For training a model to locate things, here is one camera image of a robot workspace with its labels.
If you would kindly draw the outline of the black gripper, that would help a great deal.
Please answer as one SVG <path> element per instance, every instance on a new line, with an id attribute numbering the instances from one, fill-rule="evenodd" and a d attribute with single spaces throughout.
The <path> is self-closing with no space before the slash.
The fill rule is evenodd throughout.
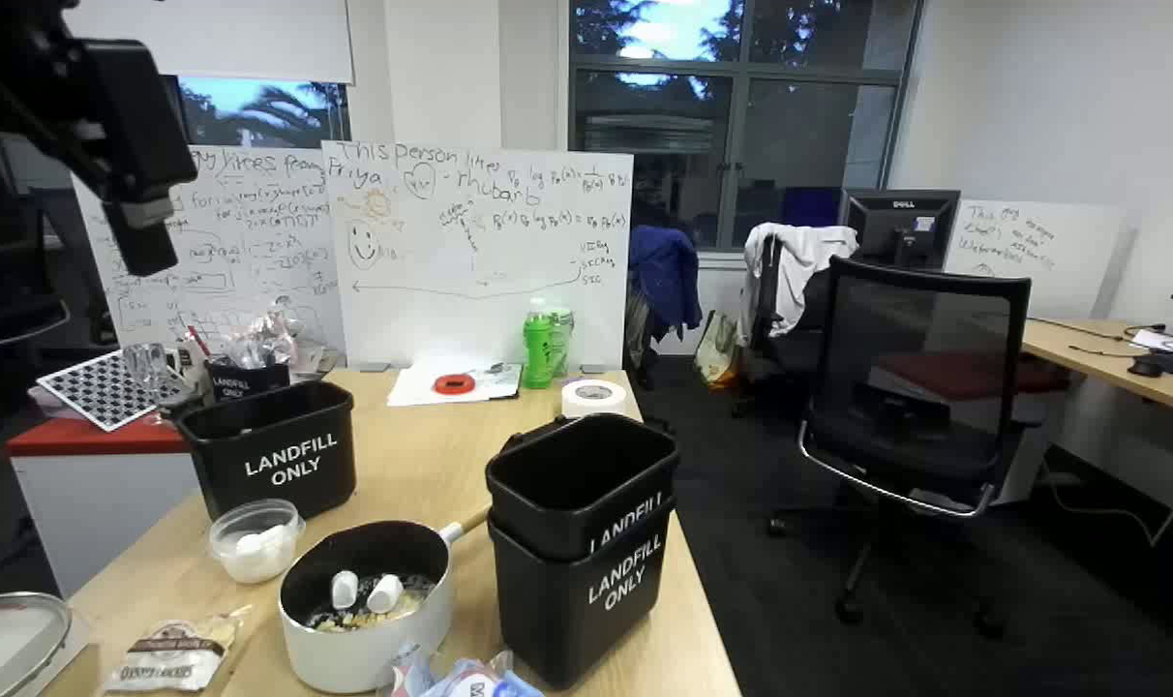
<path id="1" fill-rule="evenodd" d="M 93 188 L 121 260 L 131 274 L 160 274 L 178 264 L 171 188 L 197 179 L 166 80 L 134 37 L 80 37 L 75 64 L 98 127 Z"/>

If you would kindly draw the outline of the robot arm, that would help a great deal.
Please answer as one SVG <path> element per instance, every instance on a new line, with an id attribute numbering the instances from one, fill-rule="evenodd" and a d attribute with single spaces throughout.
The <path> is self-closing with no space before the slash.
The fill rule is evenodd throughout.
<path id="1" fill-rule="evenodd" d="M 75 36 L 77 0 L 0 0 L 0 143 L 27 139 L 86 183 L 131 274 L 178 264 L 171 188 L 197 179 L 156 54 Z M 68 320 L 41 260 L 41 211 L 0 166 L 0 416 L 24 400 L 24 343 Z"/>

